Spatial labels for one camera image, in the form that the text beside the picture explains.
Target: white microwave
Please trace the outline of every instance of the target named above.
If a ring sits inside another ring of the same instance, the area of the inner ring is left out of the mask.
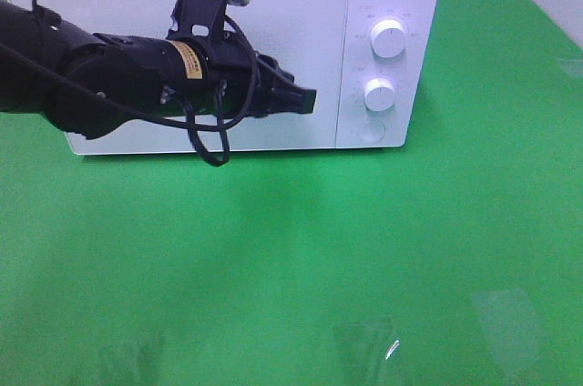
[[[30,8],[31,0],[9,0]],[[163,38],[176,0],[41,0],[90,33]],[[405,142],[436,0],[251,0],[229,6],[253,47],[299,86],[317,90],[313,113],[247,117],[231,150],[398,147]],[[204,117],[212,122],[212,117]],[[132,120],[94,140],[66,135],[80,155],[193,149],[184,130]],[[203,133],[210,149],[219,137]]]

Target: green table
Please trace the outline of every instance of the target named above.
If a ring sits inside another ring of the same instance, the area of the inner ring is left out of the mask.
[[[581,384],[580,58],[439,0],[405,147],[219,169],[0,116],[0,384]]]

